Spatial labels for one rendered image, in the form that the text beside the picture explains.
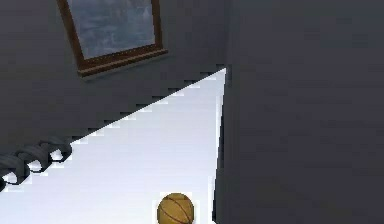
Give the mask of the orange basketball with black lines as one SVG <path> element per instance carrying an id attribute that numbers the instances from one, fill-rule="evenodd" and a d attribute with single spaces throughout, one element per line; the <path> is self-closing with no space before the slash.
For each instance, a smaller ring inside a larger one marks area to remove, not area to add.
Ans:
<path id="1" fill-rule="evenodd" d="M 194 205 L 182 193 L 166 195 L 157 207 L 158 224 L 193 224 L 194 219 Z"/>

